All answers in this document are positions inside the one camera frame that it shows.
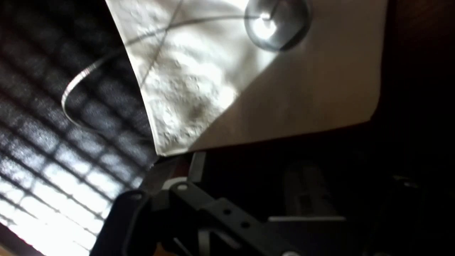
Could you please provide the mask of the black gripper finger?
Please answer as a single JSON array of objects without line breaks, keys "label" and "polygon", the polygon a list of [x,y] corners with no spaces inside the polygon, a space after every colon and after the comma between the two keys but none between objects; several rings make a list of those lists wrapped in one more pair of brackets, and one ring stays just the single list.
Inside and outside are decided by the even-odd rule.
[{"label": "black gripper finger", "polygon": [[153,256],[158,244],[176,256],[197,256],[197,186],[170,186],[156,194],[121,193],[89,256]]}]

